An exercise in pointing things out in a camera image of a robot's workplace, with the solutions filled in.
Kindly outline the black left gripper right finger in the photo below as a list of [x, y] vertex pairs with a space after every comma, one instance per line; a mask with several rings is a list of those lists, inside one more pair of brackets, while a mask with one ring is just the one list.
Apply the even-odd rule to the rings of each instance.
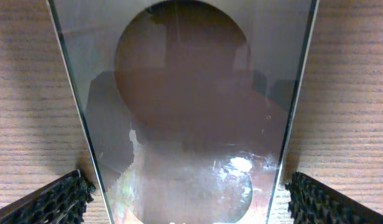
[[383, 224], [383, 215], [302, 172], [285, 184], [288, 211], [294, 223]]

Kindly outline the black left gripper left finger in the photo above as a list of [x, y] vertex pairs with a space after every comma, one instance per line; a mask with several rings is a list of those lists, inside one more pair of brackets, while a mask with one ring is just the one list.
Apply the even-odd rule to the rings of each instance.
[[81, 170], [69, 172], [0, 209], [0, 224], [83, 223], [95, 185]]

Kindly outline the rose gold Galaxy smartphone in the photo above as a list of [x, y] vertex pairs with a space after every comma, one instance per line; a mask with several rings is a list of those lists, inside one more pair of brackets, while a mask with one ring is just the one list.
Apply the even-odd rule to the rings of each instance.
[[111, 223], [267, 223], [318, 6], [48, 2]]

